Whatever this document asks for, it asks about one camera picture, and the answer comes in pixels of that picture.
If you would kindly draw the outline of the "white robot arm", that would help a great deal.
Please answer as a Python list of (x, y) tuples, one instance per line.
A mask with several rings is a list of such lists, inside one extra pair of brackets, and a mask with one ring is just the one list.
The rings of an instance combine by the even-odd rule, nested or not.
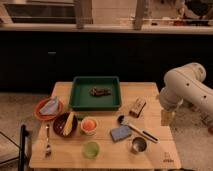
[(197, 106), (205, 114), (213, 115), (213, 89), (203, 84), (205, 78), (205, 68), (196, 62), (173, 68), (164, 75), (165, 87), (158, 96), (162, 106), (162, 126), (170, 125), (175, 110), (184, 100)]

